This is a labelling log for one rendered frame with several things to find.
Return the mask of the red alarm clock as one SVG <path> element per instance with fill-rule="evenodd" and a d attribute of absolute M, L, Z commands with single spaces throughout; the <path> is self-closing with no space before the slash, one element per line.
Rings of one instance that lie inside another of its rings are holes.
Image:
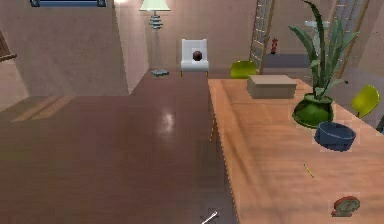
<path fill-rule="evenodd" d="M 344 196 L 334 202 L 332 217 L 351 217 L 360 208 L 360 200 L 355 196 Z"/>

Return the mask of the yellow-green chair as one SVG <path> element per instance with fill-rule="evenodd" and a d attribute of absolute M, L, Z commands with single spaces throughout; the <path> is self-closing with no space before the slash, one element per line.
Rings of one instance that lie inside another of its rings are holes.
<path fill-rule="evenodd" d="M 249 75 L 257 73 L 257 66 L 253 61 L 237 61 L 231 65 L 230 76 L 232 79 L 247 79 Z"/>
<path fill-rule="evenodd" d="M 377 107 L 380 102 L 378 90 L 372 85 L 365 85 L 353 98 L 352 108 L 358 118 L 363 118 Z"/>

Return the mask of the tan cardboard box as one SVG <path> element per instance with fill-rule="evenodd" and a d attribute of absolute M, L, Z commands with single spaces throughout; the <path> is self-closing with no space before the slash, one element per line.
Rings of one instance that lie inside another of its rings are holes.
<path fill-rule="evenodd" d="M 246 90 L 253 99 L 292 99 L 296 87 L 287 75 L 250 75 Z"/>

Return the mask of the wooden table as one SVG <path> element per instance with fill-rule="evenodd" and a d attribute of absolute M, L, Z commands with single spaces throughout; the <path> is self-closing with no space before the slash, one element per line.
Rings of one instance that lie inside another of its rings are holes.
<path fill-rule="evenodd" d="M 298 82 L 294 98 L 277 100 L 251 98 L 243 80 L 208 85 L 239 224 L 384 224 L 384 135 L 335 106 L 336 122 L 356 139 L 346 152 L 330 151 L 292 118 L 306 83 Z M 360 208 L 332 217 L 344 196 Z"/>

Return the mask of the floor lamp with pale shade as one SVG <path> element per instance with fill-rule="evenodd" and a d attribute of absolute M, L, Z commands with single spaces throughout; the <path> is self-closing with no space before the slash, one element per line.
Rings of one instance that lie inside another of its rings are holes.
<path fill-rule="evenodd" d="M 152 63 L 154 65 L 151 74 L 155 77 L 168 75 L 169 72 L 160 66 L 161 59 L 159 57 L 159 30 L 163 27 L 163 23 L 159 12 L 167 12 L 170 8 L 166 0 L 143 0 L 140 11 L 152 12 L 149 20 L 149 26 L 153 31 L 153 55 Z"/>

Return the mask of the white stick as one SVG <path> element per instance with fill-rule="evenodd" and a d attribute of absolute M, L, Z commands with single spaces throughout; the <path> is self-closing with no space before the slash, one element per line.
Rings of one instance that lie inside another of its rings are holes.
<path fill-rule="evenodd" d="M 218 217 L 218 212 L 214 211 L 209 217 L 204 219 L 201 224 L 208 224 L 210 221 L 212 221 L 214 218 Z"/>

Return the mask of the house plant in green pot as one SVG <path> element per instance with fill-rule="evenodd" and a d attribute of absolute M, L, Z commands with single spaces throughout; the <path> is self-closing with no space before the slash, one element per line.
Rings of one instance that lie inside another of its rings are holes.
<path fill-rule="evenodd" d="M 301 1 L 310 6 L 315 17 L 319 47 L 315 47 L 313 38 L 305 30 L 289 27 L 307 51 L 312 75 L 312 91 L 304 94 L 302 100 L 295 106 L 292 117 L 299 125 L 316 129 L 322 122 L 333 121 L 333 99 L 328 92 L 343 82 L 343 79 L 335 78 L 334 74 L 341 67 L 342 54 L 355 41 L 359 32 L 345 34 L 341 20 L 336 18 L 332 22 L 329 36 L 326 37 L 322 15 L 317 6 L 309 0 Z"/>

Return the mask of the blue bowl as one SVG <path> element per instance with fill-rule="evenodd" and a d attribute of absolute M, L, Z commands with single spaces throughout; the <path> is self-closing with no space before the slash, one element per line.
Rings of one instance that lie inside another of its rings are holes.
<path fill-rule="evenodd" d="M 356 138 L 356 132 L 336 122 L 321 122 L 314 140 L 326 149 L 338 152 L 348 151 Z"/>

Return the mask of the framed blue picture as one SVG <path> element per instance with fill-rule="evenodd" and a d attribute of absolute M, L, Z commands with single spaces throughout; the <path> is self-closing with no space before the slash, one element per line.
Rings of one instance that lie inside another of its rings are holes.
<path fill-rule="evenodd" d="M 29 0 L 32 7 L 107 7 L 106 0 Z"/>

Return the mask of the brown wooden window frame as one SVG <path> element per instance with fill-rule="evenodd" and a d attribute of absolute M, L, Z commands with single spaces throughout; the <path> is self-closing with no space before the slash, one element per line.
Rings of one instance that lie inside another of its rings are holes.
<path fill-rule="evenodd" d="M 0 31 L 0 62 L 14 59 L 16 57 L 17 57 L 16 54 L 11 53 L 11 51 L 10 51 L 6 41 L 5 41 L 5 38 L 2 34 L 2 32 Z"/>

